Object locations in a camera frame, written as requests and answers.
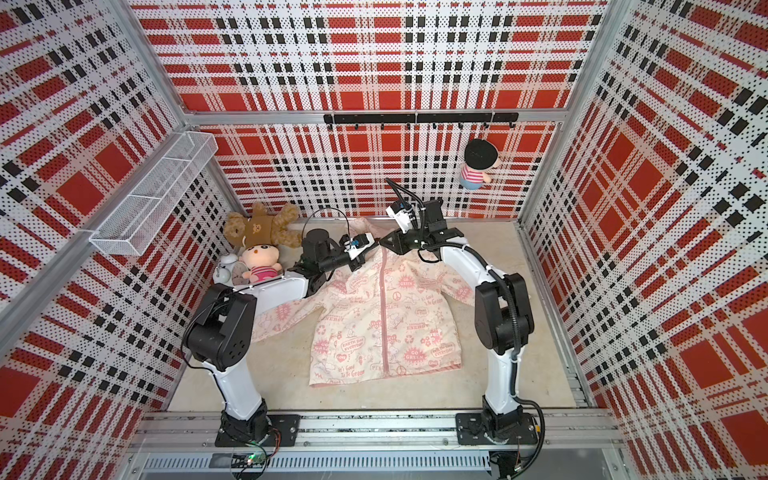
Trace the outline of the cream pink printed jacket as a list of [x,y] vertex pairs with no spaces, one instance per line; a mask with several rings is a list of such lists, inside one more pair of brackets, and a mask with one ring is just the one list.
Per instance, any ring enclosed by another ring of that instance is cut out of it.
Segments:
[[257,316],[252,340],[317,314],[312,386],[454,370],[462,365],[462,348],[450,299],[471,306],[474,289],[435,255],[377,247],[360,269],[336,270],[315,295]]

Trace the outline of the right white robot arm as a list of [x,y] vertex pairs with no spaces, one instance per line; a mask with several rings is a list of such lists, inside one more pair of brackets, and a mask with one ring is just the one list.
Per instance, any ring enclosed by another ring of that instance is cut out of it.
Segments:
[[488,380],[479,418],[462,421],[467,436],[460,440],[542,444],[543,412],[521,398],[518,388],[524,350],[535,330],[525,280],[492,266],[460,230],[450,228],[438,200],[418,207],[397,200],[386,213],[398,229],[380,240],[382,247],[398,255],[429,252],[474,291],[474,327],[488,353]]

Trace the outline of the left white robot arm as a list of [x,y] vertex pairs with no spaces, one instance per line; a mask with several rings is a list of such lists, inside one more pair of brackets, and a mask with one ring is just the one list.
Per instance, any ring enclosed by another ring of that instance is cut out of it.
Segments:
[[256,317],[316,294],[336,270],[360,268],[377,246],[370,233],[345,235],[336,242],[326,230],[313,229],[302,240],[299,260],[287,271],[240,286],[221,278],[206,291],[181,347],[212,376],[224,400],[217,447],[275,446],[282,437],[293,444],[295,438],[269,419],[267,402],[245,360]]

